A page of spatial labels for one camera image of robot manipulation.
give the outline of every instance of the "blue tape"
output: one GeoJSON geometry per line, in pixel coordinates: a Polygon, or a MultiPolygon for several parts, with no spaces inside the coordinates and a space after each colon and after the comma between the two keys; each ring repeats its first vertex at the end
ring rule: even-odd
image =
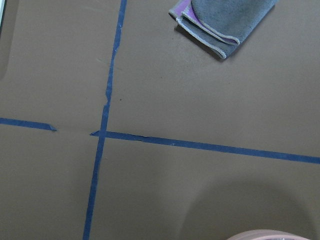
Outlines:
{"type": "Polygon", "coordinates": [[[90,193],[89,193],[89,200],[88,200],[88,206],[87,206],[87,210],[86,210],[85,224],[84,224],[83,237],[82,237],[83,240],[89,240],[89,237],[90,237],[92,217],[93,217],[95,201],[96,201],[99,168],[100,168],[100,163],[101,163],[101,159],[102,159],[102,154],[104,151],[108,118],[109,118],[109,110],[110,110],[112,86],[113,86],[113,77],[114,77],[115,57],[117,54],[117,50],[120,46],[121,30],[122,30],[122,26],[124,24],[126,6],[127,6],[127,0],[121,0],[119,14],[118,14],[118,21],[117,21],[115,36],[114,36],[114,43],[113,43],[113,50],[112,50],[110,67],[109,67],[107,86],[106,86],[106,90],[105,90],[107,102],[103,107],[103,112],[102,112],[102,117],[101,117],[101,126],[100,126],[100,131],[98,134],[99,141],[98,141],[98,145],[97,145],[97,149],[96,149],[96,155],[95,155],[95,161],[94,161],[94,167],[93,167],[93,173],[92,173],[92,180],[91,180],[91,187],[90,187],[90,193]]]}
{"type": "Polygon", "coordinates": [[[0,124],[5,125],[12,125],[12,126],[19,126],[25,128],[32,128],[32,129],[43,129],[49,131],[57,131],[57,129],[50,124],[42,123],[42,122],[35,122],[35,121],[23,121],[23,120],[16,120],[16,119],[9,119],[9,118],[2,118],[0,117],[0,124]]]}
{"type": "MultiPolygon", "coordinates": [[[[99,136],[100,132],[96,131],[91,133],[91,136],[99,136]]],[[[160,144],[160,145],[169,145],[190,149],[200,149],[200,150],[208,150],[229,154],[239,154],[246,156],[255,156],[262,158],[270,158],[270,159],[281,159],[281,160],[289,160],[296,162],[304,162],[304,163],[313,163],[320,164],[320,157],[316,156],[305,156],[305,155],[296,155],[275,151],[264,151],[264,150],[255,150],[249,148],[242,147],[234,147],[234,146],[224,146],[224,145],[216,145],[216,144],[208,144],[194,141],[183,141],[183,140],[175,140],[168,138],[160,138],[160,137],[152,137],[152,136],[138,136],[127,133],[119,133],[113,131],[107,131],[105,133],[106,138],[110,139],[121,139],[121,140],[129,140],[129,141],[140,141],[144,143],[150,144],[160,144]]]]}

